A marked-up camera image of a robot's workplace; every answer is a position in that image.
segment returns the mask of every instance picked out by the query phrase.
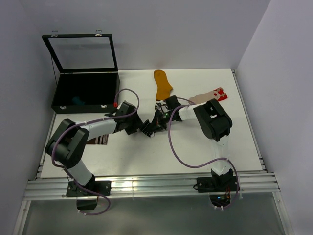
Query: yellow sock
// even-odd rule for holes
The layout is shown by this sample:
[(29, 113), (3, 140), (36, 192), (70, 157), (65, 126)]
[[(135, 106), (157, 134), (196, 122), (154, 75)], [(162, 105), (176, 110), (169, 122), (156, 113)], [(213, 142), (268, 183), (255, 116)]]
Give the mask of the yellow sock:
[(156, 100), (165, 100), (170, 97), (173, 87), (168, 83), (166, 73), (163, 70), (155, 70), (153, 76), (157, 84)]

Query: sock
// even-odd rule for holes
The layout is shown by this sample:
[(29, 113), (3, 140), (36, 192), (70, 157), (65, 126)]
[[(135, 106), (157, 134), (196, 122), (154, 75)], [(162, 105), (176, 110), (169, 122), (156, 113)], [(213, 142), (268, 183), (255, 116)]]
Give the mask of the sock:
[(173, 87), (168, 83), (166, 73), (163, 70), (155, 70), (153, 76), (157, 84), (156, 100), (170, 97)]

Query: gray floor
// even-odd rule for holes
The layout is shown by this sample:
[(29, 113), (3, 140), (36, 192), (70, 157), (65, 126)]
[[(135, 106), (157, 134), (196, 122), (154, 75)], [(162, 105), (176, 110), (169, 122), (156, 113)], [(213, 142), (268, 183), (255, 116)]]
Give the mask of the gray floor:
[(24, 235), (282, 235), (271, 193), (244, 194), (224, 212), (207, 195), (112, 200), (108, 212), (83, 216), (75, 200), (34, 201)]

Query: white table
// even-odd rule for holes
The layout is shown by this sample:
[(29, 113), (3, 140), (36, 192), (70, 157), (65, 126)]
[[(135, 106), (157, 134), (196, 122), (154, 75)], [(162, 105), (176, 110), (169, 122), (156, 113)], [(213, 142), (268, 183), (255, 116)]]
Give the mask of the white table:
[[(152, 120), (157, 85), (154, 70), (120, 70), (120, 88), (130, 88), (140, 98), (138, 114), (142, 121)], [(229, 137), (229, 159), (238, 171), (262, 170), (249, 124), (234, 81), (231, 69), (183, 69), (164, 70), (174, 88), (171, 95), (189, 98), (222, 87), (228, 99), (220, 104), (233, 121)], [(135, 96), (128, 91), (120, 95), (119, 101), (137, 104)], [(62, 120), (92, 120), (103, 114), (59, 114), (56, 115), (52, 133)], [(196, 120), (175, 122), (172, 126), (172, 141), (180, 158), (190, 165), (200, 165), (213, 158), (214, 148), (203, 134)], [(109, 135), (108, 145), (86, 145), (83, 161), (95, 176), (132, 176), (155, 174), (181, 174), (210, 172), (211, 167), (186, 168), (180, 164), (170, 149), (167, 132), (156, 133), (149, 138), (142, 133), (128, 136), (125, 131)], [(51, 163), (45, 155), (42, 178), (65, 177), (66, 174)]]

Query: black wire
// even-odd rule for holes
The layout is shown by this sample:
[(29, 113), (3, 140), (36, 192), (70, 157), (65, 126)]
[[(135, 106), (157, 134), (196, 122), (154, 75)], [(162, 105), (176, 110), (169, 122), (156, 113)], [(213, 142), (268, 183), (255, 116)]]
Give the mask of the black wire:
[(58, 86), (57, 76), (55, 75), (55, 70), (54, 70), (54, 64), (53, 64), (52, 56), (51, 56), (51, 62), (52, 62), (52, 67), (53, 67), (53, 73), (54, 73), (55, 84)]

